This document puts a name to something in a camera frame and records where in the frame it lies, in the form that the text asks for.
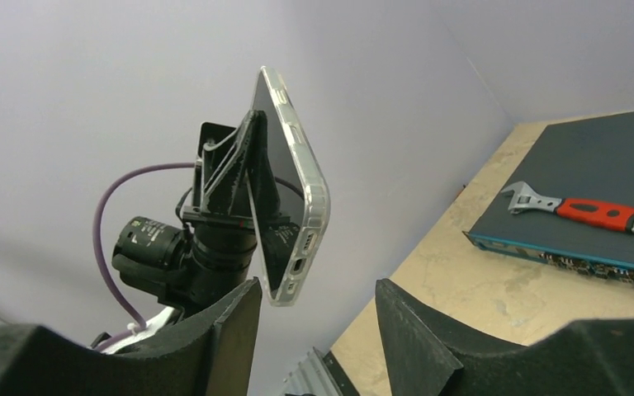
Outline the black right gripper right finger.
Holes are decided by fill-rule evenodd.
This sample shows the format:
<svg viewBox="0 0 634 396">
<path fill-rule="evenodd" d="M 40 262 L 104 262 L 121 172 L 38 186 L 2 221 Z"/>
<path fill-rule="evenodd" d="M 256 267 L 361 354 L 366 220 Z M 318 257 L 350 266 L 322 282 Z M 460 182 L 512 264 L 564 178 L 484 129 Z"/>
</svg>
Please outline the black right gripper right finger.
<svg viewBox="0 0 634 396">
<path fill-rule="evenodd" d="M 394 395 L 634 395 L 634 319 L 581 319 L 523 346 L 376 283 Z"/>
</svg>

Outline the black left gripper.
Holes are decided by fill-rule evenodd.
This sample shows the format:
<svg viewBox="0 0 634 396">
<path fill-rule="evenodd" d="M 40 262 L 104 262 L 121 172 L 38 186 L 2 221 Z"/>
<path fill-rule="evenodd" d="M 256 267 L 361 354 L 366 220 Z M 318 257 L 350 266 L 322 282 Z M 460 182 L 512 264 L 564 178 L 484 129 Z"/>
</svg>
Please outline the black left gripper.
<svg viewBox="0 0 634 396">
<path fill-rule="evenodd" d="M 194 262 L 245 274 L 258 245 L 253 221 L 284 217 L 268 158 L 266 113 L 250 110 L 236 126 L 202 123 L 191 202 L 181 212 L 192 227 Z"/>
</svg>

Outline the red handled adjustable wrench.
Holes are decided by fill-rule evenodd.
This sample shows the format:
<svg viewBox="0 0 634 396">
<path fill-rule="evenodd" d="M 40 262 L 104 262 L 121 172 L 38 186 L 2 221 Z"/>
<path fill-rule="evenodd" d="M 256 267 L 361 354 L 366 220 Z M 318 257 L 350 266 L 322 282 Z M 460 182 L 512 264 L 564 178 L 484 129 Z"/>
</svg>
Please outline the red handled adjustable wrench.
<svg viewBox="0 0 634 396">
<path fill-rule="evenodd" d="M 513 215 L 529 210 L 543 211 L 593 227 L 634 235 L 634 207 L 585 198 L 544 196 L 524 181 L 514 182 L 500 192 L 510 198 Z"/>
</svg>

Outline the phone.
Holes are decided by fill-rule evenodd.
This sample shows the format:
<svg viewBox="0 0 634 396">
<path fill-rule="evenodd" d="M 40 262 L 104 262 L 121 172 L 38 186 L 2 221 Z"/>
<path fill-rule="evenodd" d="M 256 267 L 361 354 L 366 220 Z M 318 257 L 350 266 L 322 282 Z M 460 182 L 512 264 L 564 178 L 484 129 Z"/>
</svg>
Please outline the phone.
<svg viewBox="0 0 634 396">
<path fill-rule="evenodd" d="M 251 109 L 258 120 L 250 203 L 271 305 L 296 303 L 326 233 L 329 188 L 281 74 L 262 66 Z"/>
</svg>

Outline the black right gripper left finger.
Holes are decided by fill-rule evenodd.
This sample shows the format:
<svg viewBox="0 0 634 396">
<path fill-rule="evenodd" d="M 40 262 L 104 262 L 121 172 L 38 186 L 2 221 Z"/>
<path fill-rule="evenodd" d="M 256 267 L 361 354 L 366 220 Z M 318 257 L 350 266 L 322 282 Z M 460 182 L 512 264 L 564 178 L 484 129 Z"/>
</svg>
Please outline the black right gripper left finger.
<svg viewBox="0 0 634 396">
<path fill-rule="evenodd" d="M 258 279 L 247 280 L 112 355 L 40 325 L 0 326 L 0 395 L 245 395 L 261 299 Z"/>
</svg>

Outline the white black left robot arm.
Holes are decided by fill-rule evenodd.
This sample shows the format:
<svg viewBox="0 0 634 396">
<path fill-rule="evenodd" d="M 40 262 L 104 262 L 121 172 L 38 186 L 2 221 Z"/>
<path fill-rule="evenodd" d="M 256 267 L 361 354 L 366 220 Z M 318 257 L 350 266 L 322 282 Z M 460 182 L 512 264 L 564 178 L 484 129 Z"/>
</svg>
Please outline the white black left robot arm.
<svg viewBox="0 0 634 396">
<path fill-rule="evenodd" d="M 209 308 L 244 281 L 256 250 L 268 289 L 277 290 L 299 226 L 282 208 L 279 191 L 296 186 L 273 171 L 268 132 L 265 111 L 249 111 L 236 127 L 203 124 L 196 160 L 188 164 L 192 185 L 175 208 L 180 226 L 134 217 L 110 259 L 101 234 L 112 194 L 124 182 L 178 164 L 127 172 L 104 192 L 92 226 L 94 255 L 106 286 L 133 321 L 124 332 L 95 341 L 95 351 L 117 352 Z"/>
</svg>

